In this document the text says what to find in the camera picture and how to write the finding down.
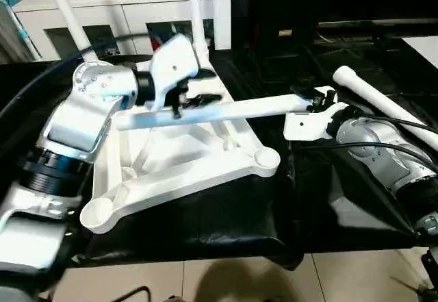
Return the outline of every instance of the black leather surface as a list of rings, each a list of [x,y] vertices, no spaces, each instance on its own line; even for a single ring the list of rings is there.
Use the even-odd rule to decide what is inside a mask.
[[[333,46],[314,51],[320,53],[318,59],[324,68],[351,65],[371,84],[433,123],[436,70],[403,42],[365,48],[358,54]],[[313,62],[299,51],[271,60],[259,60],[251,53],[219,52],[211,61],[235,99],[279,95],[291,88],[328,83],[324,73],[316,73]],[[31,71],[41,70],[37,66],[42,65],[27,64],[20,71],[15,68],[17,81],[23,84]],[[11,68],[0,66],[0,73]],[[72,70],[34,91],[32,102],[17,109],[9,121],[10,134],[3,137],[0,149],[7,160],[3,163],[7,173],[13,159],[32,145],[59,96],[68,91]],[[413,84],[414,77],[419,80]],[[348,91],[339,93],[349,101],[358,101]],[[152,207],[123,218],[103,235],[82,229],[75,266],[246,255],[281,258],[293,264],[305,251],[389,249],[417,243],[397,202],[345,151],[299,151],[297,144],[291,146],[283,138],[284,116],[249,122],[262,143],[281,154],[274,177],[248,176]],[[12,177],[2,177],[2,189]],[[349,212],[353,218],[343,225],[331,207],[341,197],[354,209]]]

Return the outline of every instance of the white pipe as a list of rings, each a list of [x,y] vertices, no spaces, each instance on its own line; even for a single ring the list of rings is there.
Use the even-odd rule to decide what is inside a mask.
[[[208,58],[208,46],[205,42],[204,23],[201,16],[201,3],[199,0],[190,0],[192,11],[193,47],[198,57]]]
[[[383,93],[379,92],[366,81],[357,76],[356,72],[348,66],[342,66],[338,68],[333,74],[333,81],[338,83],[340,86],[349,88],[351,91],[364,98],[366,101],[390,117],[425,125],[417,117],[400,107],[397,103],[386,97]],[[418,127],[412,127],[408,125],[403,126],[412,134],[415,134],[418,138],[431,146],[434,150],[438,151],[437,134],[420,129]]]
[[[76,19],[76,16],[73,13],[73,9],[71,8],[68,0],[55,1],[61,13],[64,15],[64,18],[66,19],[67,28],[70,31],[70,34],[73,37],[77,48],[79,50],[83,50],[89,47],[91,45],[90,41],[88,40],[88,37],[86,36],[82,26],[79,24],[79,21]],[[98,60],[98,57],[94,51],[87,52],[83,54],[82,57],[85,61]]]
[[[161,112],[145,112],[143,114],[113,116],[112,124],[116,129],[144,129],[171,125],[186,125],[212,121],[226,121],[236,118],[255,118],[286,114],[288,112],[304,112],[310,101],[297,95],[280,95],[261,99],[236,101],[233,103],[217,103],[204,108],[182,110],[181,118],[175,119],[171,110]]]

